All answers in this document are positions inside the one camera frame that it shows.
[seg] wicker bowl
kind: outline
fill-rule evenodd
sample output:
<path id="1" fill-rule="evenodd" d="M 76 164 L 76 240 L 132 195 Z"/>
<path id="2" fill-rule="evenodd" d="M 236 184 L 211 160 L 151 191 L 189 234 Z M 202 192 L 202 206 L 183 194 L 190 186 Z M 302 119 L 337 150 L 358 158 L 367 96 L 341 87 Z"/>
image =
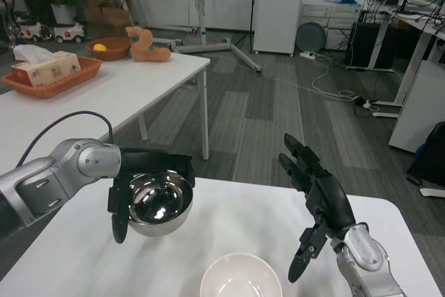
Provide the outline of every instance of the wicker bowl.
<path id="1" fill-rule="evenodd" d="M 49 99 L 54 95 L 57 95 L 58 93 L 61 93 L 75 85 L 79 85 L 84 81 L 90 80 L 97 75 L 100 65 L 102 64 L 101 61 L 95 58 L 82 56 L 77 56 L 77 59 L 79 60 L 79 65 L 81 66 L 80 72 L 66 76 L 61 80 L 57 80 L 51 85 L 45 87 L 34 88 L 24 85 L 23 83 L 17 83 L 16 81 L 13 81 L 11 74 L 3 77 L 1 80 L 18 93 L 37 97 L 38 99 Z"/>
<path id="2" fill-rule="evenodd" d="M 100 43 L 104 45 L 106 51 L 96 51 L 93 49 L 95 44 Z M 128 38 L 101 38 L 94 40 L 87 45 L 89 52 L 95 55 L 95 58 L 101 61 L 118 61 L 128 56 L 128 51 L 131 48 L 130 39 Z"/>

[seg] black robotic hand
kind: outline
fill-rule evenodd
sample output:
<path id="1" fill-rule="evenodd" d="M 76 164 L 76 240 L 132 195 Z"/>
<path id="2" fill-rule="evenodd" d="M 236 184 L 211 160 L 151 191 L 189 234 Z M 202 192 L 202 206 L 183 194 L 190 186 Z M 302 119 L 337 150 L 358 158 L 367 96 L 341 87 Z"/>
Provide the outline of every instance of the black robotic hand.
<path id="1" fill-rule="evenodd" d="M 284 135 L 284 143 L 296 163 L 280 154 L 280 164 L 297 191 L 305 193 L 306 207 L 315 220 L 314 226 L 308 227 L 300 237 L 300 247 L 289 269 L 288 279 L 295 282 L 310 260 L 318 257 L 326 236 L 342 239 L 347 227 L 355 224 L 355 217 L 340 183 L 321 167 L 316 154 L 289 134 Z"/>

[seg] yellow fruit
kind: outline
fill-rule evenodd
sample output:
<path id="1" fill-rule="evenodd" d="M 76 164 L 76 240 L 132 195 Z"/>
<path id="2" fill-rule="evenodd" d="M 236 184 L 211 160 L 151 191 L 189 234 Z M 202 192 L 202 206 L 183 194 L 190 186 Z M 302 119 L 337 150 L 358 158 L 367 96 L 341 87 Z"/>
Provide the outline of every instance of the yellow fruit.
<path id="1" fill-rule="evenodd" d="M 95 51 L 106 51 L 106 47 L 100 43 L 95 44 L 93 47 L 93 50 Z"/>

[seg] stainless steel bowl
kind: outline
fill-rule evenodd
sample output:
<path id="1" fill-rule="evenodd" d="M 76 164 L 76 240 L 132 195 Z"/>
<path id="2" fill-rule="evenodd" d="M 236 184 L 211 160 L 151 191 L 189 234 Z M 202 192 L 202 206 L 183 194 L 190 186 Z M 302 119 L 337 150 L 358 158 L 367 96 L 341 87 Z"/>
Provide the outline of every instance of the stainless steel bowl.
<path id="1" fill-rule="evenodd" d="M 142 174 L 130 187 L 129 225 L 144 236 L 165 236 L 186 220 L 193 203 L 193 187 L 174 172 Z"/>

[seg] orange toy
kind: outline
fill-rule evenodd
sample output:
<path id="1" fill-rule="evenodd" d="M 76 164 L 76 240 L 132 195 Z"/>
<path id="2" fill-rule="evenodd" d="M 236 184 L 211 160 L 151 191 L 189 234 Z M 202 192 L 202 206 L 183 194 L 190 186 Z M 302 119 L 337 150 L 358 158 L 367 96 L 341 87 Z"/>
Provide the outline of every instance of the orange toy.
<path id="1" fill-rule="evenodd" d="M 140 27 L 127 27 L 125 31 L 129 38 L 139 37 L 139 41 L 131 45 L 131 56 L 136 62 L 166 62 L 170 59 L 172 53 L 167 48 L 153 48 L 153 34 L 148 29 Z"/>

